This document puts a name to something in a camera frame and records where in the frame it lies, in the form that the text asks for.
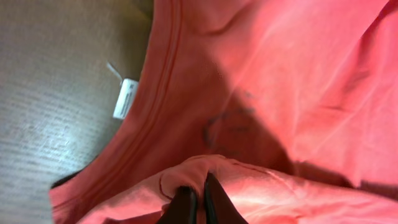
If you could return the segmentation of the red t-shirt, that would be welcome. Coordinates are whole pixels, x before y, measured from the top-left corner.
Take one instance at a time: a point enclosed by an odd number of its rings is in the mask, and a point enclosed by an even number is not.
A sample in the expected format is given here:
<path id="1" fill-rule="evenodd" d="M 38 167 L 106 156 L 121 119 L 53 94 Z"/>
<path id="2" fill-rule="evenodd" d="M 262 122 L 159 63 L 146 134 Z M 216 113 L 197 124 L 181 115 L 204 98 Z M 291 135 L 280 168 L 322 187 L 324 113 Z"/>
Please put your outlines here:
<path id="1" fill-rule="evenodd" d="M 55 223 L 155 223 L 213 173 L 249 223 L 397 222 L 396 1 L 156 1 L 120 129 Z"/>

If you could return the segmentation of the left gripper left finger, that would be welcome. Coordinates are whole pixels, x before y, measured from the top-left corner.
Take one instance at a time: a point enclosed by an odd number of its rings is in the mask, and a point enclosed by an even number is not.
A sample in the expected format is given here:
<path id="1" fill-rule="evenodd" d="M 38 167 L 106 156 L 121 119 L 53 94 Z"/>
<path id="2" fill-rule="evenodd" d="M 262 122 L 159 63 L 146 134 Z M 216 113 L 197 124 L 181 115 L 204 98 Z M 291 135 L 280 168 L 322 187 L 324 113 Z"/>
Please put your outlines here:
<path id="1" fill-rule="evenodd" d="M 156 224 L 196 224 L 197 195 L 190 187 L 179 187 L 168 209 Z"/>

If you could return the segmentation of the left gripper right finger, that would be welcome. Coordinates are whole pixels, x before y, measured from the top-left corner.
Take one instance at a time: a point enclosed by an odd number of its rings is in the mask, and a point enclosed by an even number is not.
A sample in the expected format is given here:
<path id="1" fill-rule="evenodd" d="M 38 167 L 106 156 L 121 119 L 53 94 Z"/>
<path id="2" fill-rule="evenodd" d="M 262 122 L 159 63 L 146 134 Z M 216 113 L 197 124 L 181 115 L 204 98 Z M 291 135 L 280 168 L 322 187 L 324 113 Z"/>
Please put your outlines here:
<path id="1" fill-rule="evenodd" d="M 205 180 L 204 204 L 207 224 L 248 224 L 212 173 Z"/>

